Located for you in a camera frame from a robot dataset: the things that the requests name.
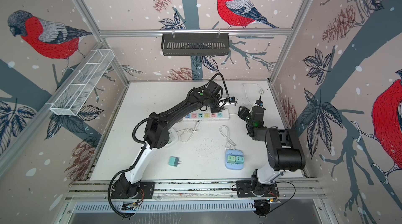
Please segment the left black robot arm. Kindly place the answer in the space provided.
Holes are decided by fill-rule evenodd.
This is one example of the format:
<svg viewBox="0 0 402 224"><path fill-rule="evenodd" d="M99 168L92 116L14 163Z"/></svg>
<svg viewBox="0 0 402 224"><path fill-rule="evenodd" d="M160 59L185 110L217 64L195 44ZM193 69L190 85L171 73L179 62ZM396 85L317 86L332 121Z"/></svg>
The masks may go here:
<svg viewBox="0 0 402 224"><path fill-rule="evenodd" d="M126 199L135 197L140 191L139 184L158 149L170 140L170 128L186 115L203 107L222 111L229 101L226 82L220 86L210 79L207 84L191 89L186 98L173 108L162 113L151 113L133 129L132 138L141 144L140 151L129 168L117 172L110 181L107 199Z"/></svg>

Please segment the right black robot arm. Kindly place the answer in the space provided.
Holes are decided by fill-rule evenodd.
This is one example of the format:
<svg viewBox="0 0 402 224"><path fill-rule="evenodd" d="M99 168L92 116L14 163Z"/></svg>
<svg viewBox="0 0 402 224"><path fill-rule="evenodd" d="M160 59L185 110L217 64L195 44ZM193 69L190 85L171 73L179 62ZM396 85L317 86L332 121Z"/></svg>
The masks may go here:
<svg viewBox="0 0 402 224"><path fill-rule="evenodd" d="M247 135L254 141L263 142L267 150L267 163L251 175L253 188L272 185L286 171L303 170L306 159L294 129L279 129L264 126L265 108L239 107L238 116L246 122Z"/></svg>

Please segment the white square socket cube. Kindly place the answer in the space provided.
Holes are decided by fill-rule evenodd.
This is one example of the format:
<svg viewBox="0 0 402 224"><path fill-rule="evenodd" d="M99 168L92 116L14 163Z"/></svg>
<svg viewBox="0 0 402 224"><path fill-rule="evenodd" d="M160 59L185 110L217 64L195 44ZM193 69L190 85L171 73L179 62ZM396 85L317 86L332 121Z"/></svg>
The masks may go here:
<svg viewBox="0 0 402 224"><path fill-rule="evenodd" d="M173 128L169 129L168 133L169 133L169 141L168 141L167 145L172 145L172 144L176 143L177 141L179 141L178 133Z"/></svg>

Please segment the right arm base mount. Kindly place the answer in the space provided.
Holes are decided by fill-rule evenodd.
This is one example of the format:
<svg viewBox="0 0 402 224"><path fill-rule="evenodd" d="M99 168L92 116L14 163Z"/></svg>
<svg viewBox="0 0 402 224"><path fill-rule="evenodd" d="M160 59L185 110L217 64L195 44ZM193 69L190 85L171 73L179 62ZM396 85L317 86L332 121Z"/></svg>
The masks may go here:
<svg viewBox="0 0 402 224"><path fill-rule="evenodd" d="M279 192L276 180L283 175L284 172L274 171L273 173L269 173L267 176L263 175L263 177L266 178L266 180L263 181L259 179L258 171L254 170L250 180L236 181L236 188L232 188L232 190L237 193L238 198L278 198Z"/></svg>

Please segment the long white power strip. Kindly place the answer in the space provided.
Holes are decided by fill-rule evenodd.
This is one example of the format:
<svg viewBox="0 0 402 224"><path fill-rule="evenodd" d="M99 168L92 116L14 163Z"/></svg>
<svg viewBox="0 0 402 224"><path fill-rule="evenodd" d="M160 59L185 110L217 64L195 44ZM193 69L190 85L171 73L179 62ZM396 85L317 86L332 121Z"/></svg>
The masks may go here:
<svg viewBox="0 0 402 224"><path fill-rule="evenodd" d="M183 121L223 121L229 120L230 116L227 111L219 113L211 113L208 111L195 111L183 118Z"/></svg>

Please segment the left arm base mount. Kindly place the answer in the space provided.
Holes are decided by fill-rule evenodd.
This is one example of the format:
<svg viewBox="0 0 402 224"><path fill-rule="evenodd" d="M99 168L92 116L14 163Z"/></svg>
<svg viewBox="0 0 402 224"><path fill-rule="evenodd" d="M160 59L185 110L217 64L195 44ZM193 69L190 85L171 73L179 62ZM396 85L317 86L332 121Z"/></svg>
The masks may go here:
<svg viewBox="0 0 402 224"><path fill-rule="evenodd" d="M129 182L124 174L117 177L109 190L111 199L151 199L153 197L155 182L139 181Z"/></svg>

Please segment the blue square socket cube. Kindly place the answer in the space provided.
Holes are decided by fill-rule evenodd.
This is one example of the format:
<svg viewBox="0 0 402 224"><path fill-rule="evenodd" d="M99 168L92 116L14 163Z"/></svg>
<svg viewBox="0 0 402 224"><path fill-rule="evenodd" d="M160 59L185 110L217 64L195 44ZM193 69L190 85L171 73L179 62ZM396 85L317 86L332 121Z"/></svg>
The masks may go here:
<svg viewBox="0 0 402 224"><path fill-rule="evenodd" d="M244 154L240 150L228 149L225 152L225 167L229 170L242 170L245 166Z"/></svg>

